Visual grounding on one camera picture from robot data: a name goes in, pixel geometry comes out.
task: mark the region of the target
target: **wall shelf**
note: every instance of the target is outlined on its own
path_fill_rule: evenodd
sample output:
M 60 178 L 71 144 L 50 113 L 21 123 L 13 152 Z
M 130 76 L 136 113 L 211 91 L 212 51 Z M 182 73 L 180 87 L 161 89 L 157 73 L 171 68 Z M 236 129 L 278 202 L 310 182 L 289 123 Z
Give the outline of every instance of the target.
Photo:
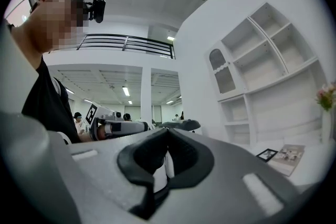
M 205 57 L 231 143 L 248 148 L 262 141 L 296 141 L 308 133 L 311 141 L 320 141 L 321 109 L 314 96 L 325 75 L 281 12 L 264 3 Z

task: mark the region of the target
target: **flower vase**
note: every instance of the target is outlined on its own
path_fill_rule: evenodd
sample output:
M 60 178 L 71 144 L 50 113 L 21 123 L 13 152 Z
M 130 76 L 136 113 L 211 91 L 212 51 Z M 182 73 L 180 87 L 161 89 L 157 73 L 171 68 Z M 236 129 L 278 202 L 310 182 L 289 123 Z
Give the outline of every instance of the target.
M 331 128 L 332 128 L 332 109 L 329 111 L 323 110 L 322 113 L 322 143 L 326 144 L 330 140 Z

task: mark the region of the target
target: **picture frame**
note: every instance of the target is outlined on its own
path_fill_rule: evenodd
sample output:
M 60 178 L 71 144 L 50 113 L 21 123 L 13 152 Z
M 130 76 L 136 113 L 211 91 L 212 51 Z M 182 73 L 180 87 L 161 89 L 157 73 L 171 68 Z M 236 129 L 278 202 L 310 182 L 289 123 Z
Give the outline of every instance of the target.
M 272 159 L 277 153 L 278 151 L 271 150 L 270 148 L 268 148 L 264 150 L 263 152 L 259 153 L 258 155 L 256 155 L 256 157 L 266 163 L 270 159 Z

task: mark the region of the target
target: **railing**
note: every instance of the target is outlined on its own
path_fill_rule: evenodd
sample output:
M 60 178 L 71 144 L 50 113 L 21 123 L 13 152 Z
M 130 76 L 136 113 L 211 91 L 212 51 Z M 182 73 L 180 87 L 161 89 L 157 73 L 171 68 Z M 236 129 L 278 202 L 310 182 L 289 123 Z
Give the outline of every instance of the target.
M 109 48 L 122 51 L 135 51 L 175 59 L 174 46 L 162 41 L 116 34 L 87 34 L 79 45 L 66 46 L 65 49 Z

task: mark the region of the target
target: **ceiling light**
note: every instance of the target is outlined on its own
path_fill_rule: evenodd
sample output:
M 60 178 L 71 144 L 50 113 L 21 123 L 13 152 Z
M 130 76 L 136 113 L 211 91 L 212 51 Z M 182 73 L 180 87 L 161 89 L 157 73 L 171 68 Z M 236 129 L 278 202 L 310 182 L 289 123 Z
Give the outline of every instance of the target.
M 130 96 L 130 93 L 128 92 L 127 87 L 122 87 L 122 89 L 124 90 L 124 93 L 126 96 Z
M 67 90 L 68 92 L 70 92 L 70 93 L 74 93 L 73 91 L 70 91 L 68 88 L 66 88 L 66 90 Z

